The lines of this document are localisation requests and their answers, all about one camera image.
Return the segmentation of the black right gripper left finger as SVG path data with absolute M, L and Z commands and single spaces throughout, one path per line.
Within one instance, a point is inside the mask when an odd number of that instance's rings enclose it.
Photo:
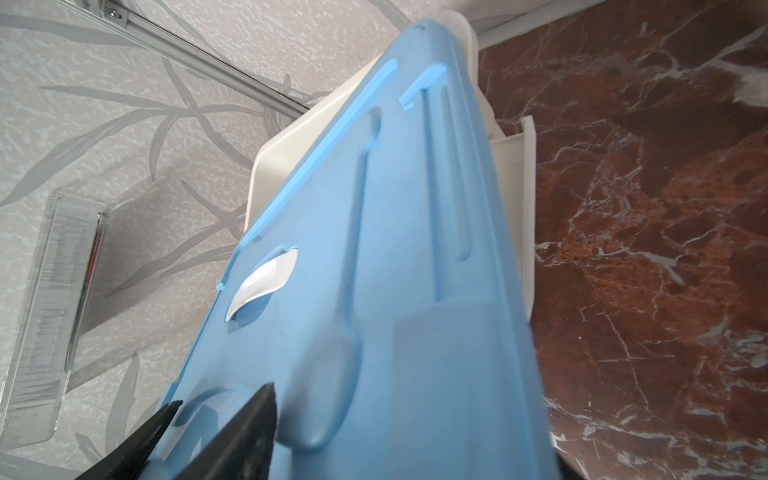
M 114 451 L 78 476 L 77 480 L 138 479 L 150 454 L 182 404 L 182 400 L 175 400 L 164 405 Z

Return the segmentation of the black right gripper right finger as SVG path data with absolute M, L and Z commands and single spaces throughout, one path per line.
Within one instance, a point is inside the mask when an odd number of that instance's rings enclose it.
M 266 480 L 276 430 L 275 388 L 266 383 L 176 479 Z

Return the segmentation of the blue plastic bin lid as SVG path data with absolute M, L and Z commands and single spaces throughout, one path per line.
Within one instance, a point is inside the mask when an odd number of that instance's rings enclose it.
M 556 479 L 531 330 L 460 44 L 391 44 L 244 235 L 144 470 L 176 477 L 254 393 L 273 479 Z

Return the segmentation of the white plastic storage bin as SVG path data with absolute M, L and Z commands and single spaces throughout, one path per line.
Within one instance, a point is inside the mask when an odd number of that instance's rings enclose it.
M 489 42 L 478 35 L 469 20 L 457 11 L 436 13 L 432 19 L 446 26 L 461 45 L 467 71 L 479 85 L 479 52 Z M 249 229 L 269 204 L 302 157 L 355 91 L 378 57 L 364 65 L 328 96 L 262 146 L 250 176 L 244 228 Z M 505 135 L 485 95 L 475 91 L 489 139 L 497 180 L 514 244 L 523 300 L 528 317 L 535 301 L 536 131 L 525 116 L 522 131 Z

